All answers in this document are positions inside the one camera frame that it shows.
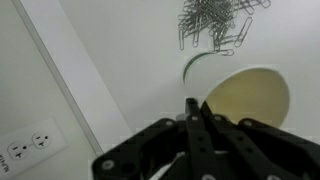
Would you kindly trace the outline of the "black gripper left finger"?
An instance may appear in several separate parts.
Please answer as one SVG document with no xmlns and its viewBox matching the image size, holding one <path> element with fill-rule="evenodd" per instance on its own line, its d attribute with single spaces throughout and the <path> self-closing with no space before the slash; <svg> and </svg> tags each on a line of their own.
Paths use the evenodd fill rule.
<svg viewBox="0 0 320 180">
<path fill-rule="evenodd" d="M 219 179 L 219 168 L 198 101 L 188 98 L 182 120 L 162 118 L 98 157 L 93 180 Z"/>
</svg>

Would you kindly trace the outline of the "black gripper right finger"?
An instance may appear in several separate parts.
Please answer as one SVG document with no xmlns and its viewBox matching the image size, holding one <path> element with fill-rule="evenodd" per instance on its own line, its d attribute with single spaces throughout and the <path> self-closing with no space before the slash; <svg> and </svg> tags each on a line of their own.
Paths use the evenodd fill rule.
<svg viewBox="0 0 320 180">
<path fill-rule="evenodd" d="M 256 119 L 238 124 L 201 105 L 217 150 L 227 151 L 249 180 L 320 180 L 320 145 Z"/>
</svg>

